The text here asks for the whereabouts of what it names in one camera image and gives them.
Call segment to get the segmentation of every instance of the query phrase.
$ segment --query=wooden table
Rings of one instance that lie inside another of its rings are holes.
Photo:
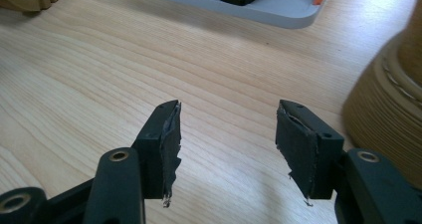
[[[335,223],[333,200],[307,207],[289,179],[279,99],[345,135],[344,100],[414,2],[328,0],[300,30],[162,0],[0,9],[0,193],[52,197],[92,178],[103,153],[179,99],[183,161],[171,207],[146,201],[148,223]]]

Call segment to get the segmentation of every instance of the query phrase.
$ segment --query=white tray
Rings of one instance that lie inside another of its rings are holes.
[[[237,6],[220,0],[169,0],[195,7],[246,18],[274,26],[298,29],[314,22],[324,4],[313,5],[314,0],[255,0],[246,6]]]

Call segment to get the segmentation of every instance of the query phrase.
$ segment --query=wood grain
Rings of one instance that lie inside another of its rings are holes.
[[[173,202],[148,223],[335,223],[310,208],[276,150],[279,99],[345,134],[340,110],[415,0],[327,0],[286,30],[162,0],[59,0],[38,15],[0,10],[0,193],[50,197],[130,146],[155,106],[183,102]],[[348,140],[345,148],[351,148]]]

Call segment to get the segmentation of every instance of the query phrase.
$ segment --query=light wood surface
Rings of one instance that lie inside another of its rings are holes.
[[[0,193],[52,197],[88,180],[155,106],[179,99],[172,205],[148,200],[148,223],[335,223],[332,200],[307,207],[289,179],[274,144],[279,99],[345,134],[344,100],[414,2],[327,0],[300,30],[162,0],[0,9]]]

